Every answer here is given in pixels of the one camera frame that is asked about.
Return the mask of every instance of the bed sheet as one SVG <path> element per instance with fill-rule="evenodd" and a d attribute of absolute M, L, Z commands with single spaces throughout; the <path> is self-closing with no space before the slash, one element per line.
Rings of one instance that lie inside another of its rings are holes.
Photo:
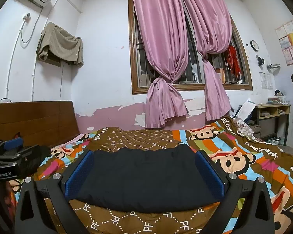
<path fill-rule="evenodd" d="M 204 150 L 226 172 L 234 172 L 240 179 L 265 178 L 274 211 L 275 233 L 282 234 L 287 229 L 293 220 L 293 156 L 280 151 L 277 146 L 243 136 L 230 117 L 191 130 L 123 131 L 119 128 L 103 128 L 81 134 L 53 148 L 33 177 L 40 180 L 49 178 L 55 172 L 62 172 L 85 148 L 116 152 L 122 147 L 158 150 L 180 144 L 189 145 L 194 152 Z M 232 231 L 243 202 L 244 199 L 239 200 L 225 234 Z M 46 204 L 58 232 L 65 233 L 49 199 L 46 199 Z M 142 214 L 111 211 L 77 200 L 70 201 L 70 204 L 90 233 L 104 234 L 200 233 L 218 206 L 215 203 L 186 212 Z"/>

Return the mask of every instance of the pink curtain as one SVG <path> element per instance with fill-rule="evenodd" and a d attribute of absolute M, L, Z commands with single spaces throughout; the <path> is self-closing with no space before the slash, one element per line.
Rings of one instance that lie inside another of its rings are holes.
<path fill-rule="evenodd" d="M 205 75 L 206 119 L 224 116 L 231 108 L 226 91 L 207 54 L 227 50 L 231 41 L 231 17 L 224 0 L 184 0 L 190 14 L 197 42 L 203 57 Z"/>
<path fill-rule="evenodd" d="M 147 59 L 160 74 L 146 99 L 145 128 L 160 128 L 187 114 L 182 96 L 172 86 L 188 64 L 188 37 L 182 0 L 134 0 Z"/>

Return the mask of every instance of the black folded garment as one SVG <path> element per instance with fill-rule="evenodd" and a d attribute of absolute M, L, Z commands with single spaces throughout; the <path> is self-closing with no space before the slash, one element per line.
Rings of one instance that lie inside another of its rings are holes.
<path fill-rule="evenodd" d="M 156 151 L 94 152 L 94 167 L 77 199 L 122 212 L 165 213 L 218 202 L 185 144 Z"/>

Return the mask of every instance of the wall clock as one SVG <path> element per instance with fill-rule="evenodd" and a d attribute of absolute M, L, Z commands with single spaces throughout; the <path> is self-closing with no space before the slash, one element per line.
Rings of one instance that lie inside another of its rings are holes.
<path fill-rule="evenodd" d="M 259 49 L 259 46 L 255 40 L 251 41 L 251 47 L 257 52 Z"/>

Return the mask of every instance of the wooden headboard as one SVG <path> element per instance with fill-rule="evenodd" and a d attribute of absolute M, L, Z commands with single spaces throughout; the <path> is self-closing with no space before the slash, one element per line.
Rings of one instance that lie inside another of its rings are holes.
<path fill-rule="evenodd" d="M 71 101 L 0 104 L 0 139 L 11 140 L 20 132 L 24 146 L 56 146 L 79 134 Z"/>

